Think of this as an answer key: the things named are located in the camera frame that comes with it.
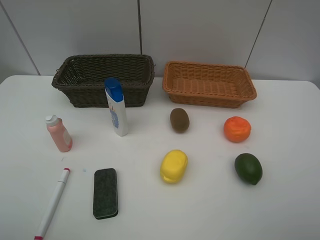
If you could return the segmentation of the dark brown wicker basket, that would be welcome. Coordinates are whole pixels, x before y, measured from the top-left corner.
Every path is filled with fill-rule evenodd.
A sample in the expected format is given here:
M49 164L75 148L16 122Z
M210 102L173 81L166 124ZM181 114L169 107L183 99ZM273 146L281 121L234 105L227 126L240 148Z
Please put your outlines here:
M149 55L74 55L56 71L51 85L76 108L106 108L105 79L116 78L125 106L133 108L145 104L154 77L154 61Z

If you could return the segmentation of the dark green whiteboard eraser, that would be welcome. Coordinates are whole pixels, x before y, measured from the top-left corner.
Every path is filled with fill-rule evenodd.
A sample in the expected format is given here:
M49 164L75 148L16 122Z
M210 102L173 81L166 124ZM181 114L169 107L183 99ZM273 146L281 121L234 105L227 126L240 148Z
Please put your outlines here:
M97 220L118 214L118 183L114 168L99 169L94 173L92 212Z

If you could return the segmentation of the white marker red cap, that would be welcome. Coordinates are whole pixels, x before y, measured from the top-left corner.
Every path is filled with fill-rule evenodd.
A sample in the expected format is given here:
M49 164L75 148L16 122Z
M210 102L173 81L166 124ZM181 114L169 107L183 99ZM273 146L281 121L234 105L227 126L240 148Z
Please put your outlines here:
M62 193L66 186L68 177L70 175L71 170L69 168L64 168L60 179L57 181L56 188L54 189L53 195L49 201L48 207L43 215L43 218L40 222L38 230L34 236L34 240L43 240L46 232L50 226L52 218L55 214L59 201L61 199Z

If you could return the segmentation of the orange wicker basket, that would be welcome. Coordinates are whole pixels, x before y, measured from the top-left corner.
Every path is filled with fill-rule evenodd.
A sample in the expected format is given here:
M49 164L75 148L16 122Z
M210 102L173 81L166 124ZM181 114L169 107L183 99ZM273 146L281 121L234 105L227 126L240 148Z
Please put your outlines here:
M237 65L169 61L162 88L177 104L239 108L257 97L246 69Z

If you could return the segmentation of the pink bottle white cap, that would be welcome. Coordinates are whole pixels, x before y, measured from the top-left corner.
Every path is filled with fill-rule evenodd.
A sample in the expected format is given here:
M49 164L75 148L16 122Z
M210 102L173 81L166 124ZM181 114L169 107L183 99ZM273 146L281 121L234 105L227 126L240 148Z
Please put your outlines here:
M73 146L73 140L62 119L56 115L49 115L45 117L45 123L58 150L62 153L70 151Z

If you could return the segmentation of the yellow lemon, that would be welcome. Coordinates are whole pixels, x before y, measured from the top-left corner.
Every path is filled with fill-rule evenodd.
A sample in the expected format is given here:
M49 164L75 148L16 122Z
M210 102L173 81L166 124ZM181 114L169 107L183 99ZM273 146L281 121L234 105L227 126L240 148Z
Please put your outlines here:
M188 166L188 156L179 149L168 152L160 166L160 176L167 184L176 184L184 176Z

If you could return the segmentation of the brown kiwi fruit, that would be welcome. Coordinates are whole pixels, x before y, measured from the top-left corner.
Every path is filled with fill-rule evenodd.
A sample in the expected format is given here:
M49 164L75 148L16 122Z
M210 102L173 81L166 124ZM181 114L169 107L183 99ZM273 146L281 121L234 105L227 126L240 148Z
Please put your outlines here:
M176 133L184 133L190 126L187 112L182 108L174 108L170 113L170 123Z

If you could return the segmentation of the orange tangerine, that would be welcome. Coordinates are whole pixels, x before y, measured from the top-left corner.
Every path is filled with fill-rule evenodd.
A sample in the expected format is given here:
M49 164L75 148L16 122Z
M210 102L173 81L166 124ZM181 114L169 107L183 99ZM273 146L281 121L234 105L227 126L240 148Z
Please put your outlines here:
M228 118L223 126L225 138L233 143L241 143L248 139L251 130L251 124L246 119L239 116Z

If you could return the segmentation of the white bottle blue cap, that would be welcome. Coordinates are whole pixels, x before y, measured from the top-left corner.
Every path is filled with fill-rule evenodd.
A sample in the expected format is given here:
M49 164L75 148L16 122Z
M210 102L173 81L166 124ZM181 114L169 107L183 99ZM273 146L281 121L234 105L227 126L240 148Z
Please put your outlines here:
M104 90L114 131L123 137L128 134L129 128L121 83L115 77L108 77L104 80Z

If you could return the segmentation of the dark green avocado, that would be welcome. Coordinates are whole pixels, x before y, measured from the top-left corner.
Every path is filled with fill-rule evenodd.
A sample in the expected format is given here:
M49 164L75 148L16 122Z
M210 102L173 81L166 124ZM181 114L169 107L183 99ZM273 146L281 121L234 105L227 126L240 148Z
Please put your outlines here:
M238 155L234 161L234 168L239 178L247 184L255 186L262 179L262 165L251 153Z

